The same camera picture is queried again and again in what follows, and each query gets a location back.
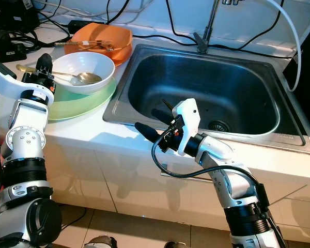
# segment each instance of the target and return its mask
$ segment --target white countertop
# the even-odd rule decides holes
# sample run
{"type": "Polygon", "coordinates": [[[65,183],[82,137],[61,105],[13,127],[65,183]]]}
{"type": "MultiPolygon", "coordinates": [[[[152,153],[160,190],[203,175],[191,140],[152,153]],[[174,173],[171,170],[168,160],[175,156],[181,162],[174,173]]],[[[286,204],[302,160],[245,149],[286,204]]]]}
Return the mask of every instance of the white countertop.
{"type": "MultiPolygon", "coordinates": [[[[160,47],[169,47],[181,50],[195,51],[195,47],[183,47],[166,41],[134,39],[133,48],[138,43],[157,45],[160,47]]],[[[23,73],[16,70],[16,64],[34,66],[37,59],[43,53],[49,53],[53,59],[64,55],[63,48],[44,48],[37,52],[28,54],[26,60],[5,63],[5,65],[14,71],[18,79],[22,78],[23,73]]],[[[237,58],[252,59],[271,63],[278,73],[280,80],[285,80],[282,75],[284,65],[287,60],[261,57],[257,55],[232,52],[218,49],[210,49],[209,54],[230,56],[237,58]]],[[[116,68],[114,77],[120,80],[128,61],[116,68]]],[[[7,131],[7,120],[12,109],[14,100],[0,97],[0,133],[7,131]]],[[[149,153],[151,142],[145,140],[134,127],[105,122],[102,119],[107,103],[101,107],[82,115],[80,117],[64,120],[51,121],[46,128],[45,134],[48,141],[58,142],[77,147],[87,147],[88,149],[114,150],[117,153],[149,153]]],[[[253,170],[261,170],[262,173],[275,172],[297,177],[309,178],[310,182],[310,155],[298,152],[283,151],[274,148],[243,144],[238,142],[225,141],[235,149],[240,160],[253,170]]],[[[187,165],[195,165],[194,160],[185,156],[179,158],[173,152],[167,152],[166,155],[159,154],[160,159],[167,161],[179,161],[187,165]]]]}

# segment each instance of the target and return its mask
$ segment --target faucet spout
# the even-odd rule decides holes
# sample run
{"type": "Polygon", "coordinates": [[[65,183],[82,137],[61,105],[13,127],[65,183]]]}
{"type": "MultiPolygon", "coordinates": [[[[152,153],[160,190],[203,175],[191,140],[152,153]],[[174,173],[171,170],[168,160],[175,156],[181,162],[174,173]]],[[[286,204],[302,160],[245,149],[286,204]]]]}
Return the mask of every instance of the faucet spout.
{"type": "Polygon", "coordinates": [[[220,0],[213,1],[209,22],[205,28],[205,32],[203,34],[202,39],[197,33],[193,34],[195,37],[196,43],[197,43],[197,51],[199,53],[207,53],[208,51],[208,44],[209,44],[211,33],[212,33],[212,24],[213,24],[213,20],[215,19],[215,15],[218,9],[219,2],[220,0]]]}

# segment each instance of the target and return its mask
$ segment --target cabinet handle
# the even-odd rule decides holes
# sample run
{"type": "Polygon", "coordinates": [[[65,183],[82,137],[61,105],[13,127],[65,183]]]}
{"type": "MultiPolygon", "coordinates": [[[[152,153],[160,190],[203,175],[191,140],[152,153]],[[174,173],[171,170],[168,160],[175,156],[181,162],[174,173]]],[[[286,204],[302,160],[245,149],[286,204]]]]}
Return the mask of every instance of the cabinet handle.
{"type": "MultiPolygon", "coordinates": [[[[161,172],[161,176],[162,177],[173,177],[170,176],[169,174],[165,173],[165,172],[161,172]]],[[[213,181],[211,179],[207,179],[207,178],[202,178],[202,177],[188,177],[188,178],[178,178],[178,179],[184,179],[184,180],[189,180],[189,181],[198,181],[198,182],[209,182],[209,183],[213,183],[213,181]]]]}

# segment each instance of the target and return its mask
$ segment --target white bowl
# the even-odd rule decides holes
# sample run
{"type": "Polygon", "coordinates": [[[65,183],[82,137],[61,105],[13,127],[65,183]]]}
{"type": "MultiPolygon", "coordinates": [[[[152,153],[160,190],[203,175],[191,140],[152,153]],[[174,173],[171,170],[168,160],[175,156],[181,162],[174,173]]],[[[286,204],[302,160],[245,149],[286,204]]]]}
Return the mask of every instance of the white bowl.
{"type": "Polygon", "coordinates": [[[115,71],[115,64],[110,58],[100,53],[77,52],[64,55],[54,61],[53,71],[73,75],[90,72],[100,76],[102,80],[97,83],[73,86],[70,82],[74,80],[74,77],[54,74],[54,81],[66,90],[82,95],[92,95],[110,82],[115,71]]]}

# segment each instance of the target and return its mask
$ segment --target green plate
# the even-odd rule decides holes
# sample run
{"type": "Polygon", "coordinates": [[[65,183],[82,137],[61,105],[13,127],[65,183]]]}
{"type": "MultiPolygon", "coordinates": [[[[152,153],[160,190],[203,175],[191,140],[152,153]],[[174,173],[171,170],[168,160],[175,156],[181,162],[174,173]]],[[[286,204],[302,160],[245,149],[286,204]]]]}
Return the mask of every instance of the green plate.
{"type": "Polygon", "coordinates": [[[109,100],[115,89],[116,80],[113,77],[99,92],[89,96],[72,93],[56,84],[49,120],[65,120],[86,114],[109,100]]]}

